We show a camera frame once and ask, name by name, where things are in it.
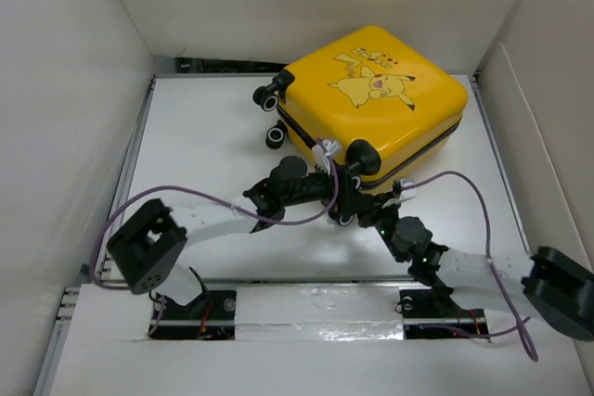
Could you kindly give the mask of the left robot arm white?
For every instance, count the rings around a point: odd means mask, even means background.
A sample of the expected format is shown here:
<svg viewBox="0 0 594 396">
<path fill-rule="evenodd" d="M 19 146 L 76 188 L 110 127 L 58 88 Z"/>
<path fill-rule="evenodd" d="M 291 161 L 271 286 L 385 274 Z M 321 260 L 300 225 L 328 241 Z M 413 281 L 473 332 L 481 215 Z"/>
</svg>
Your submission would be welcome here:
<svg viewBox="0 0 594 396">
<path fill-rule="evenodd" d="M 209 292 L 196 270 L 184 268 L 182 251 L 232 234 L 255 234 L 285 225 L 286 209 L 321 202 L 336 222 L 349 222 L 371 205 L 355 176 L 331 163 L 307 171 L 304 160 L 283 158 L 268 176 L 245 190 L 236 202 L 208 197 L 205 205 L 168 207 L 159 198 L 146 201 L 109 239 L 107 249 L 135 295 L 156 293 L 163 304 L 186 318 L 209 306 Z"/>
</svg>

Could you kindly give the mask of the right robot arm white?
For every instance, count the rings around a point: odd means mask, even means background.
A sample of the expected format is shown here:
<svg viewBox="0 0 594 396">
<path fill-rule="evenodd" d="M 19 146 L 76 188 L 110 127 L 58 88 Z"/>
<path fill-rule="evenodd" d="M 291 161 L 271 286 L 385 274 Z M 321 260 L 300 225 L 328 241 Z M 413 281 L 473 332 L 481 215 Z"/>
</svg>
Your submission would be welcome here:
<svg viewBox="0 0 594 396">
<path fill-rule="evenodd" d="M 431 289 L 430 307 L 440 315 L 458 308 L 507 311 L 570 339 L 593 339 L 593 273 L 558 249 L 514 258 L 460 251 L 434 242 L 420 218 L 400 216 L 396 204 L 361 211 L 358 223 L 374 228 L 394 260 Z"/>
</svg>

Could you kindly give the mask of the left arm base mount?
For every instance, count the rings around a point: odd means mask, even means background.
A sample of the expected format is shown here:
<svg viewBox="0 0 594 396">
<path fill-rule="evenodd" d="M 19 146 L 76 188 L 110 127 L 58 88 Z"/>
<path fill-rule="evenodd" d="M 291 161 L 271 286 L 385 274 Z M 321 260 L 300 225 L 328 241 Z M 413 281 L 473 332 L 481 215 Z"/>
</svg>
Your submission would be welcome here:
<svg viewBox="0 0 594 396">
<path fill-rule="evenodd" d="M 148 337 L 155 340 L 233 340 L 237 292 L 205 290 L 188 307 L 173 300 L 161 303 L 161 295 L 148 294 L 153 303 Z"/>
</svg>

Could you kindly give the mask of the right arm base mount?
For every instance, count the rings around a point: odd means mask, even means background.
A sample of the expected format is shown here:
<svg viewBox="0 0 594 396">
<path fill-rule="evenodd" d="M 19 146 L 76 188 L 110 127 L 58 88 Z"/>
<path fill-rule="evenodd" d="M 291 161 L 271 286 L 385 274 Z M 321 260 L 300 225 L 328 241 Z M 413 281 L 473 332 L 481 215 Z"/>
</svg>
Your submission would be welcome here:
<svg viewBox="0 0 594 396">
<path fill-rule="evenodd" d="M 452 328 L 473 336 L 489 333 L 484 311 L 463 310 L 450 298 L 437 296 L 430 289 L 399 291 L 394 311 L 403 317 L 404 337 L 413 339 L 462 339 Z"/>
</svg>

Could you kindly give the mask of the yellow Pikachu suitcase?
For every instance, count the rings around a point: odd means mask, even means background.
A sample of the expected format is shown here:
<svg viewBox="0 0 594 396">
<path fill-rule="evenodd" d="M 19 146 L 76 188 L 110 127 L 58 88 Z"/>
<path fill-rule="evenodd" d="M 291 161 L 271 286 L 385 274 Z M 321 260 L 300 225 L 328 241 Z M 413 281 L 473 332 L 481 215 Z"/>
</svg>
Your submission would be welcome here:
<svg viewBox="0 0 594 396">
<path fill-rule="evenodd" d="M 278 113 L 266 132 L 268 147 L 290 140 L 311 157 L 317 140 L 336 142 L 340 176 L 371 197 L 445 143 L 468 94 L 407 44 L 366 26 L 293 61 L 252 100 Z"/>
</svg>

